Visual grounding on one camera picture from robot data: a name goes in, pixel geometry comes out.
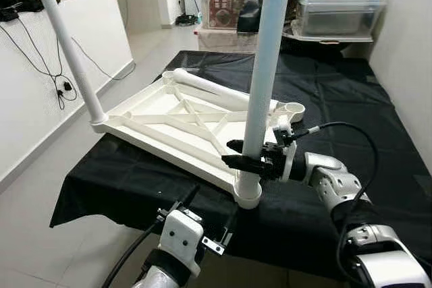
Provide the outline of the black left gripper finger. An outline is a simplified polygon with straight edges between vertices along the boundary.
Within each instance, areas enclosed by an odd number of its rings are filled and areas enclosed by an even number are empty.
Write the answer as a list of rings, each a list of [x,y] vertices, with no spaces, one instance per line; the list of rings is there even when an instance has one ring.
[[[192,186],[192,188],[188,190],[188,193],[185,193],[185,195],[182,196],[181,199],[175,201],[175,204],[172,205],[172,207],[169,210],[169,213],[172,213],[175,210],[181,212],[187,210],[190,207],[192,200],[195,198],[195,196],[199,191],[200,191],[200,184],[194,184],[194,186]]]
[[[223,247],[228,247],[230,244],[229,240],[232,238],[234,231],[236,230],[238,214],[240,214],[240,211],[240,208],[235,208],[235,210],[226,218],[223,227]]]

